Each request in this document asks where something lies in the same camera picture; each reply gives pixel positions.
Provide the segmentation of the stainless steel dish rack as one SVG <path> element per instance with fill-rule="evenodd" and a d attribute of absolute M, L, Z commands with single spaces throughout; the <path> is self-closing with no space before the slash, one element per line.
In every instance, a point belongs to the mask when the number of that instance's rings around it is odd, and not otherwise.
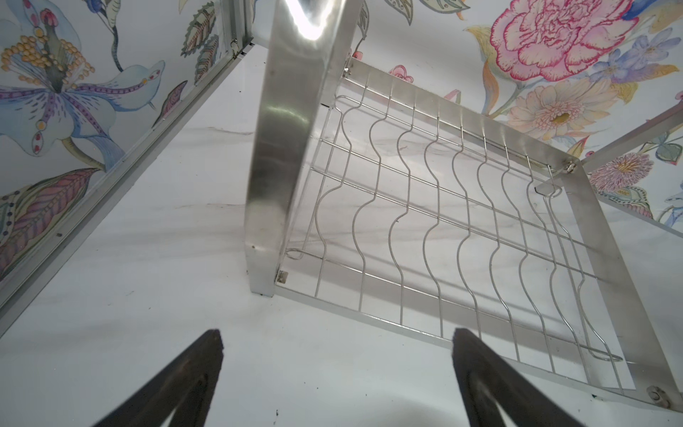
<path fill-rule="evenodd" d="M 681 2 L 245 7 L 252 292 L 681 411 Z"/>

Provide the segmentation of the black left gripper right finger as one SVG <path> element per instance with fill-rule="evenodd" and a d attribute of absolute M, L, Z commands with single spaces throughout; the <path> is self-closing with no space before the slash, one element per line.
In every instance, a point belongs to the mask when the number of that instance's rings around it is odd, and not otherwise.
<path fill-rule="evenodd" d="M 452 361 L 471 426 L 503 426 L 501 412 L 517 426 L 578 426 L 478 336 L 457 328 Z"/>

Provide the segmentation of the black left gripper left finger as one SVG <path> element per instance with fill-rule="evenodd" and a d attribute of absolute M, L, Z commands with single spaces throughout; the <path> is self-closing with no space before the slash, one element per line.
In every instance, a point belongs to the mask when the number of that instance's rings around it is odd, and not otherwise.
<path fill-rule="evenodd" d="M 203 426 L 222 361 L 221 333 L 209 329 L 97 425 Z"/>

